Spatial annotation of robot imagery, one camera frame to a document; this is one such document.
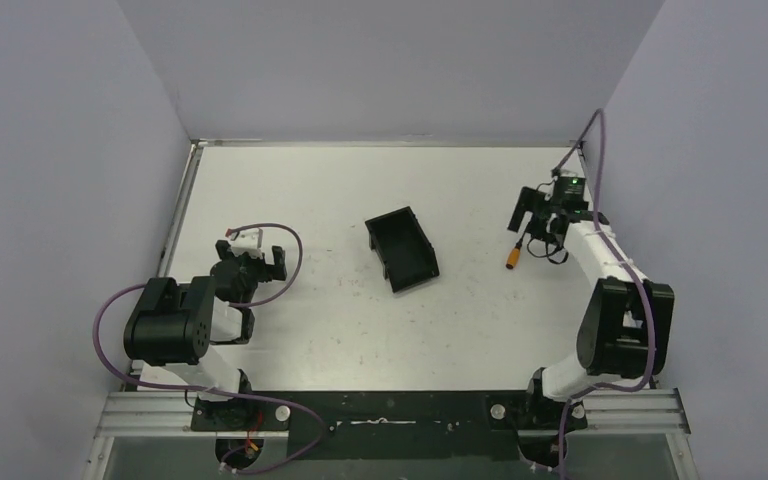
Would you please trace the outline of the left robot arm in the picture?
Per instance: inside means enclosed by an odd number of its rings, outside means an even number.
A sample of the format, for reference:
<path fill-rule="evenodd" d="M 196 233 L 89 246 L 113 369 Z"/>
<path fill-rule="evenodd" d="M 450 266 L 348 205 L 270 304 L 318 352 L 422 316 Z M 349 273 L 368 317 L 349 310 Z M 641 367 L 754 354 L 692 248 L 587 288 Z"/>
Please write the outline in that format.
<path fill-rule="evenodd" d="M 262 283 L 288 278 L 285 250 L 261 241 L 218 240 L 218 262 L 205 276 L 180 284 L 172 277 L 150 279 L 125 326 L 123 346 L 132 360 L 176 375 L 200 400 L 219 403 L 217 417 L 233 431 L 249 428 L 257 404 L 247 375 L 230 365 L 218 345 L 245 345 L 255 315 L 246 305 Z"/>

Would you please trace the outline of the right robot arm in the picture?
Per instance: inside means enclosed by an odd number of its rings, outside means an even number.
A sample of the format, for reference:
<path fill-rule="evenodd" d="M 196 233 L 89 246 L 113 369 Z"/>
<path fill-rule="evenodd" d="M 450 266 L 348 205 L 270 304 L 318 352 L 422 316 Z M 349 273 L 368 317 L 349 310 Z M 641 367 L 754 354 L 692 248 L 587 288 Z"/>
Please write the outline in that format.
<path fill-rule="evenodd" d="M 675 304 L 673 289 L 649 279 L 622 250 L 608 219 L 591 210 L 582 177 L 558 176 L 550 191 L 521 189 L 508 228 L 520 232 L 507 266 L 534 241 L 543 258 L 572 258 L 592 287 L 573 352 L 538 371 L 541 390 L 523 401 L 525 419 L 545 429 L 563 415 L 563 401 L 624 381 L 628 387 L 663 370 Z"/>

